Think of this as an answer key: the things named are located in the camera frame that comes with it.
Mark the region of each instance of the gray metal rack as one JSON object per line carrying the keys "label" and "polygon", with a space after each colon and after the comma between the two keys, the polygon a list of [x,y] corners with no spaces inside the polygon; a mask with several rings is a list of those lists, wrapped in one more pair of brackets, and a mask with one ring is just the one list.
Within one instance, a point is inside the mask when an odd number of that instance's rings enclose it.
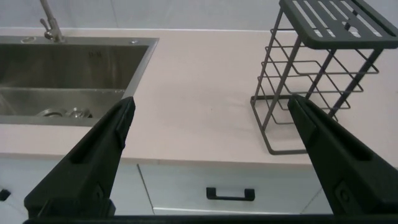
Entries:
{"label": "gray metal rack", "polygon": [[[274,28],[271,30],[271,39],[266,49],[266,57],[261,63],[261,74],[257,78],[258,84],[256,93],[251,97],[250,103],[256,117],[259,129],[268,151],[273,155],[304,154],[305,149],[275,150],[272,148],[267,134],[267,125],[271,118],[276,124],[294,125],[293,122],[278,121],[273,112],[277,105],[282,111],[287,111],[281,100],[288,100],[291,95],[299,94],[309,99],[314,93],[318,94],[325,106],[321,109],[327,110],[328,114],[338,121],[336,112],[351,108],[347,99],[351,93],[363,92],[359,84],[366,74],[377,74],[379,70],[374,62],[380,56],[383,49],[395,49],[398,47],[398,30],[371,6],[363,0],[280,0],[280,11]],[[293,26],[293,29],[279,28],[283,15],[286,15]],[[278,31],[296,31],[297,38],[293,45],[281,44],[277,39]],[[327,51],[328,55],[324,61],[318,60],[296,60],[300,49],[308,48]],[[284,60],[275,61],[272,58],[272,49],[280,49],[285,57]],[[365,56],[360,49],[372,49],[369,56]],[[358,57],[364,60],[358,71],[349,71],[336,56],[337,50],[352,50]],[[329,64],[335,61],[343,72],[327,72]],[[298,63],[313,63],[318,69],[313,72],[300,72],[297,69]],[[285,64],[283,72],[278,65]],[[273,66],[276,74],[266,72],[267,66]],[[351,81],[344,89],[338,88],[333,76],[344,75],[350,77]],[[309,79],[311,85],[307,91],[291,90],[287,84],[290,78]],[[319,87],[321,78],[327,80],[333,86],[332,90],[324,90]],[[277,87],[272,80],[279,79]],[[263,82],[271,86],[272,94],[266,94]],[[331,104],[325,99],[327,94],[339,94],[338,99]],[[259,100],[266,102],[268,112],[262,121],[256,109]]]}

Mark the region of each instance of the faucet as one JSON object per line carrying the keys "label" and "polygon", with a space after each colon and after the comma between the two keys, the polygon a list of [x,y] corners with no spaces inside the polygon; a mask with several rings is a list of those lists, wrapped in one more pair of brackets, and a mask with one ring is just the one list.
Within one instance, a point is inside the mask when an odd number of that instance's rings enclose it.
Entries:
{"label": "faucet", "polygon": [[56,43],[64,42],[65,38],[61,33],[57,20],[55,19],[54,15],[51,12],[49,2],[47,2],[47,0],[40,0],[40,3],[42,3],[45,15],[47,16],[47,20],[50,26],[50,28],[47,26],[47,23],[43,18],[40,19],[40,23],[43,24],[45,28],[44,37],[47,38],[48,40],[53,40]]}

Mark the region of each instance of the white cabinet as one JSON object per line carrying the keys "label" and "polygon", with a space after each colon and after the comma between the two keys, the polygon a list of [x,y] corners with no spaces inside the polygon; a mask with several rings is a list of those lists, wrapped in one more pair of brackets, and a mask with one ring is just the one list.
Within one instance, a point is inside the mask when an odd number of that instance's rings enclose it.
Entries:
{"label": "white cabinet", "polygon": [[323,190],[311,201],[303,214],[333,214]]}
{"label": "white cabinet", "polygon": [[0,202],[0,219],[1,223],[21,224],[27,220],[27,213],[6,202]]}
{"label": "white cabinet", "polygon": [[[59,160],[0,158],[0,188],[11,192],[5,202],[8,201],[18,210],[26,212],[25,196],[58,162]],[[136,164],[120,163],[111,200],[116,206],[116,215],[153,215]],[[9,209],[1,207],[0,210],[5,212]]]}
{"label": "white cabinet", "polygon": [[[320,188],[311,168],[139,167],[155,213],[160,210],[170,213],[180,210],[301,213]],[[217,196],[240,198],[244,197],[245,189],[254,189],[255,199],[209,200],[208,187],[214,187]]]}

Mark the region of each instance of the cabinet door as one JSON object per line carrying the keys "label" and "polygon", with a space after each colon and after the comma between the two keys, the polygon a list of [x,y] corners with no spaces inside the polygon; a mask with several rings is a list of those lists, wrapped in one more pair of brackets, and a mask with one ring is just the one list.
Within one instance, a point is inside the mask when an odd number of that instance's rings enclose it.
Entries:
{"label": "cabinet door", "polygon": [[111,200],[116,206],[115,215],[154,214],[136,164],[119,165]]}
{"label": "cabinet door", "polygon": [[[59,160],[0,158],[0,187],[11,192],[13,204],[24,208],[26,195],[57,165]],[[120,163],[111,200],[117,215],[153,215],[136,164]]]}
{"label": "cabinet door", "polygon": [[333,214],[323,190],[311,201],[303,214]]}
{"label": "cabinet door", "polygon": [[0,220],[1,223],[21,224],[27,220],[27,213],[7,202],[0,202]]}

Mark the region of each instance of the sink strainer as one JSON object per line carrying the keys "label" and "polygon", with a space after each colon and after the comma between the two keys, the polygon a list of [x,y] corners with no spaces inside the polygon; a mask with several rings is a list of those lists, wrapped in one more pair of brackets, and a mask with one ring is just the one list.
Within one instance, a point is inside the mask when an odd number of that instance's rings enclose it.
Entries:
{"label": "sink strainer", "polygon": [[66,113],[70,118],[92,118],[93,115],[87,108],[74,108]]}
{"label": "sink strainer", "polygon": [[50,108],[50,109],[43,110],[42,112],[38,113],[36,116],[44,116],[44,117],[50,117],[50,118],[61,118],[61,117],[65,116],[66,112],[67,111],[64,109]]}

